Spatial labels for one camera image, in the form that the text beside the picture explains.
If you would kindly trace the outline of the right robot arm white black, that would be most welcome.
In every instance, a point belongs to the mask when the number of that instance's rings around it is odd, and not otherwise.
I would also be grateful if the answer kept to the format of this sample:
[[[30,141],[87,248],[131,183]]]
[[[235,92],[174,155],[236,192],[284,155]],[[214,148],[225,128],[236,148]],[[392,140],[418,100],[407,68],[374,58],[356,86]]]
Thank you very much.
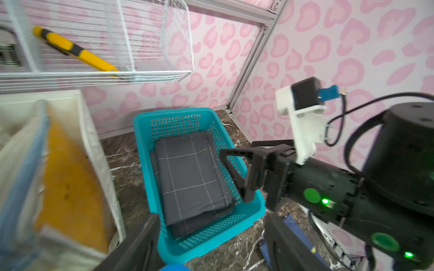
[[[434,262],[434,105],[408,102],[368,119],[348,139],[379,132],[361,170],[315,158],[296,163],[299,149],[221,149],[220,160],[245,203],[258,189],[276,211],[288,198],[394,260],[395,270],[425,270]]]

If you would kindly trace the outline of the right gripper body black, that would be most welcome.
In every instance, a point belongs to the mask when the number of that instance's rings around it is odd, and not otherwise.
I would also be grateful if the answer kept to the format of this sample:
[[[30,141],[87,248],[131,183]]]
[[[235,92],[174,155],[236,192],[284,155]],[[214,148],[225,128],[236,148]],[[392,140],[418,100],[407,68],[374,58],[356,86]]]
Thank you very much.
[[[293,167],[290,158],[296,154],[296,150],[293,146],[281,144],[265,149],[265,152],[267,158],[263,191],[267,193],[267,209],[276,212],[282,205],[281,201],[285,195],[288,172]]]

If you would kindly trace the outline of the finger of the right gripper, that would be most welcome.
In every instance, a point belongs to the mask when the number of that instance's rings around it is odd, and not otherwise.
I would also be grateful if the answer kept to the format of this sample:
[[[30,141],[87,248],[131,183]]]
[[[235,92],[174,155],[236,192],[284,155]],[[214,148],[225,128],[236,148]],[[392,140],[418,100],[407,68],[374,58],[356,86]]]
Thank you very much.
[[[274,147],[279,145],[294,146],[294,140],[253,141],[252,147]]]
[[[263,186],[268,155],[266,149],[261,147],[231,148],[219,151],[220,160],[233,179],[244,203],[252,202],[255,192]],[[243,166],[246,167],[244,173],[235,167],[230,158],[233,160],[240,158],[241,162],[244,162]]]

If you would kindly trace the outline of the teal plastic basket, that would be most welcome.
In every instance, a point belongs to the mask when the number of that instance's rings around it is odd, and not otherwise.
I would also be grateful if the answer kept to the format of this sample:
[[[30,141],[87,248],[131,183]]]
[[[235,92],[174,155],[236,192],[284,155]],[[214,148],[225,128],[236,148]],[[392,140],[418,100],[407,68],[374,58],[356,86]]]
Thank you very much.
[[[233,148],[235,145],[217,113],[210,108],[180,108],[144,112],[134,117],[133,127],[149,210],[160,216],[158,252],[166,264],[184,264],[195,257],[201,257],[236,237],[265,215],[266,206],[262,193],[256,191],[253,201],[244,203],[226,168],[223,164],[219,164],[236,198],[234,211],[189,237],[174,238],[165,225],[160,192],[149,157],[149,152],[154,149],[155,142],[161,137],[212,131],[217,151]]]

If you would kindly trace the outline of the dark grey checked pillowcase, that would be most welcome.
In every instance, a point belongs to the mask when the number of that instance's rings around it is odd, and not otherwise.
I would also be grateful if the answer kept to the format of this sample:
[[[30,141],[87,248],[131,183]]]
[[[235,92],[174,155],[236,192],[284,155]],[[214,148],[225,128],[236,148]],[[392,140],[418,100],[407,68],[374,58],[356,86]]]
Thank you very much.
[[[149,152],[149,155],[159,190],[160,199],[162,200],[162,187],[159,177],[159,167],[157,163],[156,152],[152,150],[151,152]],[[191,217],[190,219],[186,219],[184,221],[177,222],[176,224],[169,225],[167,226],[167,229],[172,232],[174,238],[186,238],[187,236],[195,233],[196,231],[204,228],[205,226],[217,221],[218,219],[229,215],[234,210],[234,207],[235,205],[231,203],[228,207],[219,209],[217,211],[203,212],[200,215]]]
[[[162,138],[154,153],[166,225],[235,204],[220,169],[212,132]]]

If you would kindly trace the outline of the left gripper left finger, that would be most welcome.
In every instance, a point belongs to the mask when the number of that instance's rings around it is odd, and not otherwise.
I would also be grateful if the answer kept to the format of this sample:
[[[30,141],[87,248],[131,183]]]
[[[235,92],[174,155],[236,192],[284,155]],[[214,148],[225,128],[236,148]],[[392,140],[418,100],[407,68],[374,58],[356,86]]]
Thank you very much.
[[[160,217],[149,213],[94,271],[157,271],[159,234]]]

